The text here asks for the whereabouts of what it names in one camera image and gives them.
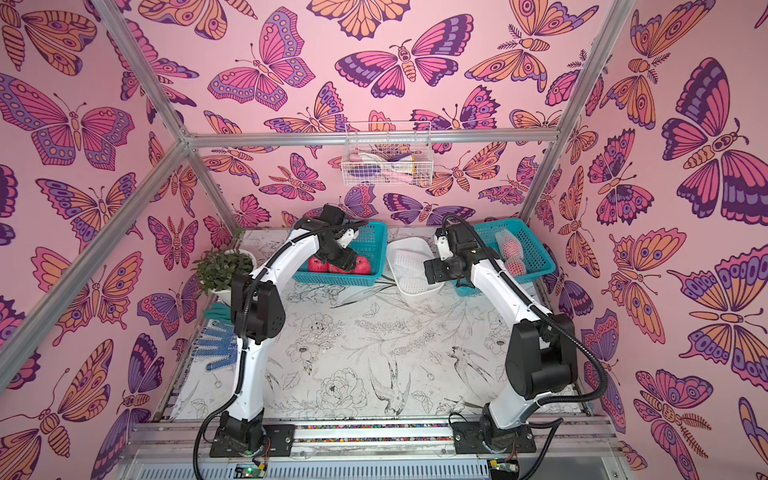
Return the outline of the red apple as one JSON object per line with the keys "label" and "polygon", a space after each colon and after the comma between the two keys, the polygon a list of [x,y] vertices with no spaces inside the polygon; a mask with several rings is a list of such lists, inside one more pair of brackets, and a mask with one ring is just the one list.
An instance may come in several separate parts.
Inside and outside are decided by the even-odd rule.
{"label": "red apple", "polygon": [[331,274],[339,274],[339,275],[348,275],[353,273],[352,270],[344,270],[334,265],[329,265],[328,272]]}
{"label": "red apple", "polygon": [[308,270],[312,273],[328,273],[329,264],[326,261],[320,260],[315,256],[312,256],[308,260]]}

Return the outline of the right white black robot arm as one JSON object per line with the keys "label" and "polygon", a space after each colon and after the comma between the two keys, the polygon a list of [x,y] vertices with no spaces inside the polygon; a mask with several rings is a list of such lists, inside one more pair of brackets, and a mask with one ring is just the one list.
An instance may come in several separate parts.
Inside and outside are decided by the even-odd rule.
{"label": "right white black robot arm", "polygon": [[[483,407],[478,428],[484,446],[505,452],[526,440],[536,424],[531,416],[549,404],[586,403],[608,391],[608,374],[596,355],[575,334],[573,320],[555,314],[528,294],[474,226],[451,214],[435,231],[438,256],[424,263],[430,284],[465,280],[480,290],[510,329],[504,369],[507,385]],[[598,384],[587,393],[563,395],[578,379],[578,356],[593,366]]]}

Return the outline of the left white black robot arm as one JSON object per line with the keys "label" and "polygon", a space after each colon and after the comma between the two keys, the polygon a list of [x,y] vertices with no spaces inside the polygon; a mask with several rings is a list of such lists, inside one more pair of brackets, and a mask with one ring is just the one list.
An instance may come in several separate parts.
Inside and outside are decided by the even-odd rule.
{"label": "left white black robot arm", "polygon": [[264,418],[264,384],[273,339],[282,331],[287,315],[281,293],[287,282],[315,256],[343,270],[355,268],[357,253],[351,243],[366,226],[365,220],[348,220],[330,205],[319,218],[303,217],[293,226],[285,242],[262,265],[237,275],[231,285],[231,321],[239,348],[237,369],[230,398],[202,421],[192,450],[195,476],[201,478],[203,437],[214,419],[219,420],[214,442],[254,456],[267,448]]}

